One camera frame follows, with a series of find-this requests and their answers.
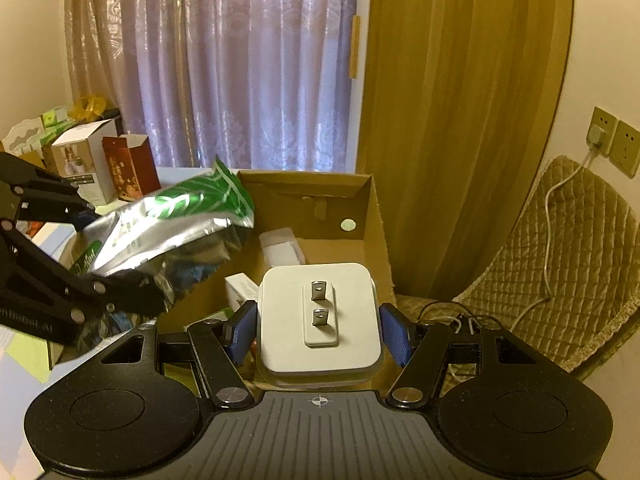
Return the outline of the white power adapter plug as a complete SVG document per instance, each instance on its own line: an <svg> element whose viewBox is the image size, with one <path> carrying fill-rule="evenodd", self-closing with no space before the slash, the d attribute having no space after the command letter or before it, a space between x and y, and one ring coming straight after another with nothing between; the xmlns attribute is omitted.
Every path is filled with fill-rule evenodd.
<svg viewBox="0 0 640 480"><path fill-rule="evenodd" d="M378 298L360 263L275 266L257 307L257 369L271 385L352 386L382 366Z"/></svg>

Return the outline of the silver green foil pouch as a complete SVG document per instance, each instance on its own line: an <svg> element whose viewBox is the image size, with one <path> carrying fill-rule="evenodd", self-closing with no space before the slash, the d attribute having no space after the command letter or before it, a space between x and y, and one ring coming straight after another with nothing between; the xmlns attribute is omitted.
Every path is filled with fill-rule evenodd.
<svg viewBox="0 0 640 480"><path fill-rule="evenodd" d="M154 320L229 261L253 229L255 206L240 178L217 160L205 174L121 206L65 244L62 266L81 278L122 285L68 347L50 344L61 364Z"/></svg>

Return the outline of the white product box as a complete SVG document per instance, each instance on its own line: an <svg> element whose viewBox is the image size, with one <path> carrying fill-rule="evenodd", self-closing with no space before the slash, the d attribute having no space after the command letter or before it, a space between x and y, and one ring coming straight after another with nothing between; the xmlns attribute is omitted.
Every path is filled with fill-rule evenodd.
<svg viewBox="0 0 640 480"><path fill-rule="evenodd" d="M76 184L84 200L105 206L116 197L102 140L117 136L114 119L77 125L46 145L58 175Z"/></svg>

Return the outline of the green white tissue box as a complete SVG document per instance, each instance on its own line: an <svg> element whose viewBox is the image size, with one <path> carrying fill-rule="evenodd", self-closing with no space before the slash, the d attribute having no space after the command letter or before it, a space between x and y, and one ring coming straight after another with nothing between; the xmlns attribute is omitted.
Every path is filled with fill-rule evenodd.
<svg viewBox="0 0 640 480"><path fill-rule="evenodd" d="M2 148L15 156L35 152L43 158L42 149L74 125L76 120L68 116L65 106L53 107L14 126L1 141Z"/></svg>

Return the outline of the red gift box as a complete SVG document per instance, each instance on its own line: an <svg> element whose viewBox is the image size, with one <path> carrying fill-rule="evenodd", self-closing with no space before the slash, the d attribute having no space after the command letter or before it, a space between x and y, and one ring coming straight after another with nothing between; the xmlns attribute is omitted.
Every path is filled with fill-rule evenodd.
<svg viewBox="0 0 640 480"><path fill-rule="evenodd" d="M134 202L160 189L148 136L104 136L102 148L120 200Z"/></svg>

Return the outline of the yellow plastic bag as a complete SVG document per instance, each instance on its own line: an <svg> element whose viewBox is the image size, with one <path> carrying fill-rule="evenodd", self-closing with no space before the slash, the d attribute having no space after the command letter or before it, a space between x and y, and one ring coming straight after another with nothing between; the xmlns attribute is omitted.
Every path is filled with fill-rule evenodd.
<svg viewBox="0 0 640 480"><path fill-rule="evenodd" d="M95 122L104 117L107 109L107 98L99 94L81 96L68 110L68 117L75 122Z"/></svg>

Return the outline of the white small box in carton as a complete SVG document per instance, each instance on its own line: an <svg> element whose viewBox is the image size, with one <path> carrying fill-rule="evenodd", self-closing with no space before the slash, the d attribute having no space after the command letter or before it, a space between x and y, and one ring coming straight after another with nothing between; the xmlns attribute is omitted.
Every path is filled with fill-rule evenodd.
<svg viewBox="0 0 640 480"><path fill-rule="evenodd" d="M260 248L265 262L274 266L301 266L306 257L291 228L263 232L259 235Z"/></svg>

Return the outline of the brown cardboard box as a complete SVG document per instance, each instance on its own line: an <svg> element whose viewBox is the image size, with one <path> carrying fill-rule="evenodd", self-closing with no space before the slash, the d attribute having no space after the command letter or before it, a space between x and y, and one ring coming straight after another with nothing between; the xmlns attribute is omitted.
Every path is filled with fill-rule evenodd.
<svg viewBox="0 0 640 480"><path fill-rule="evenodd" d="M375 284L378 306L396 298L388 262L382 214L375 184L370 176L356 174L313 174L312 172L255 171L239 174L255 206L255 223L239 252L212 274L196 290L208 299L209 314L228 302L228 276L243 273L259 287L268 266L262 256L259 235L291 228L306 257L305 264L360 263ZM162 334L181 332L180 324ZM352 386L324 388L375 389L386 382L392 369L390 356L383 349L383 363L367 382Z"/></svg>

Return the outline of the quilted tan chair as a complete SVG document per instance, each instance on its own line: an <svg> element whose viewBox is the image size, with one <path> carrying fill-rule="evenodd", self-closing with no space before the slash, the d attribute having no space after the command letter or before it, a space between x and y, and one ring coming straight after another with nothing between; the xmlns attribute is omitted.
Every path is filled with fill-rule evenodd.
<svg viewBox="0 0 640 480"><path fill-rule="evenodd" d="M639 328L639 217L566 156L548 163L488 268L449 302L400 296L410 320L469 308L579 379Z"/></svg>

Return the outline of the purple sheer curtain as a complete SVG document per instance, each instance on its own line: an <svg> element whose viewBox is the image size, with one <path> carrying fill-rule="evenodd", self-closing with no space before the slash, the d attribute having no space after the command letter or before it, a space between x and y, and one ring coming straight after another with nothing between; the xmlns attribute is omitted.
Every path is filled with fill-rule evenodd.
<svg viewBox="0 0 640 480"><path fill-rule="evenodd" d="M160 166L349 170L356 0L65 0L75 98Z"/></svg>

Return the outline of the brown thick curtain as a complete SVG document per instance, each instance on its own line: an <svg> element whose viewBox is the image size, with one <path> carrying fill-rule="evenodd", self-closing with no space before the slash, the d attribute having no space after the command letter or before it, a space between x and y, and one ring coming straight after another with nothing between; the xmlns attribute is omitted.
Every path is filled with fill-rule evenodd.
<svg viewBox="0 0 640 480"><path fill-rule="evenodd" d="M357 167L396 292L449 299L506 242L565 75L573 0L371 0Z"/></svg>

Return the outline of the white wall charger plug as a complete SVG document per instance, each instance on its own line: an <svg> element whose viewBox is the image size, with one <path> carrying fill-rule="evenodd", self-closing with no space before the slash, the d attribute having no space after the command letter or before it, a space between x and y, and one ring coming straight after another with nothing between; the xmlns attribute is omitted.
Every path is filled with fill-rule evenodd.
<svg viewBox="0 0 640 480"><path fill-rule="evenodd" d="M597 124L592 124L587 133L587 143L593 150L598 150L605 140L605 131Z"/></svg>

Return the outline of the wall power socket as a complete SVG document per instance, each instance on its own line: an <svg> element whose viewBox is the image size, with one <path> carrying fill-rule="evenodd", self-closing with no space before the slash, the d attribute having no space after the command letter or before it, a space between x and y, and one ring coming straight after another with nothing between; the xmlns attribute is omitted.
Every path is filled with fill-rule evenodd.
<svg viewBox="0 0 640 480"><path fill-rule="evenodd" d="M593 109L586 135L589 147L608 157L612 148L617 122L618 119L614 115L596 106Z"/></svg>

